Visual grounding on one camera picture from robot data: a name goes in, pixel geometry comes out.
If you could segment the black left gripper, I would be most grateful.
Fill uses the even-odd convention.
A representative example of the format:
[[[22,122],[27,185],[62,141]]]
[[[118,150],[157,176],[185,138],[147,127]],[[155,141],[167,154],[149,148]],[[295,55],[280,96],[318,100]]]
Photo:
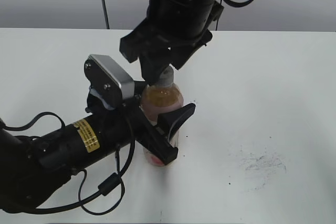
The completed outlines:
[[[180,127],[194,114],[196,105],[189,103],[175,111],[159,114],[159,123],[152,125],[140,107],[140,98],[147,87],[145,81],[134,82],[134,97],[123,101],[117,108],[108,106],[89,86],[86,111],[91,113],[85,120],[96,135],[99,148],[86,155],[86,165],[105,158],[135,142],[157,157],[164,165],[173,162],[178,148],[169,143]]]

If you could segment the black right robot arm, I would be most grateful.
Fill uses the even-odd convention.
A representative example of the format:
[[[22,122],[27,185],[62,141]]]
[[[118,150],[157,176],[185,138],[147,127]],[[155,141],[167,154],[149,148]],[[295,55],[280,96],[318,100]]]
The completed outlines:
[[[210,24],[223,6],[216,0],[149,0],[146,18],[120,40],[120,52],[140,61],[142,78],[152,86],[170,65],[181,69],[212,39]]]

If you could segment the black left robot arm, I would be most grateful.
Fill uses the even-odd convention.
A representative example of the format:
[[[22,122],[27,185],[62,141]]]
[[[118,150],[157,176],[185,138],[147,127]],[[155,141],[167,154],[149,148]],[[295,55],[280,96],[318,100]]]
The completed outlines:
[[[95,90],[87,97],[89,116],[44,136],[13,135],[14,128],[1,124],[1,210],[33,215],[55,214],[83,207],[99,196],[106,196],[123,186],[136,143],[148,148],[163,164],[178,155],[171,139],[195,112],[190,103],[172,112],[162,113],[156,125],[150,123],[140,108],[140,93],[145,84],[135,84],[135,96],[118,108],[108,108]],[[72,176],[110,154],[119,155],[129,146],[124,165],[118,165],[95,193],[77,202],[54,208],[41,205]]]

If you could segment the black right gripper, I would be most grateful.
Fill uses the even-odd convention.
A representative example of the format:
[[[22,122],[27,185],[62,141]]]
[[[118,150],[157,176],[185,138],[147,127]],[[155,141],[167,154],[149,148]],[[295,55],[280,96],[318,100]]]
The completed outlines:
[[[169,35],[145,19],[120,39],[119,50],[128,62],[140,61],[142,78],[152,86],[167,66],[181,69],[192,55],[211,40],[212,33],[208,29],[196,38],[183,39]]]

